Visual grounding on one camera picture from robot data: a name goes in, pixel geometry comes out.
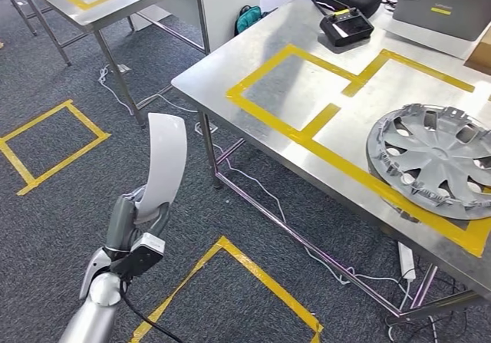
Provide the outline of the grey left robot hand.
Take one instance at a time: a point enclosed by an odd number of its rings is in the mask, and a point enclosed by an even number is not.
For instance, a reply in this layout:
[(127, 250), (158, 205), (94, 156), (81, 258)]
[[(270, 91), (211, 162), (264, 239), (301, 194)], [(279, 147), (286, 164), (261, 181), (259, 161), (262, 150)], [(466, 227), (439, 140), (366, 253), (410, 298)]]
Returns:
[(143, 196), (146, 185), (140, 186), (131, 193), (119, 196), (111, 214), (106, 234), (104, 251), (111, 261), (122, 259), (130, 253), (131, 247), (143, 233), (159, 237), (167, 224), (170, 215), (170, 204), (163, 203), (150, 215), (152, 224), (148, 229), (138, 228), (136, 224), (138, 210), (137, 202)]

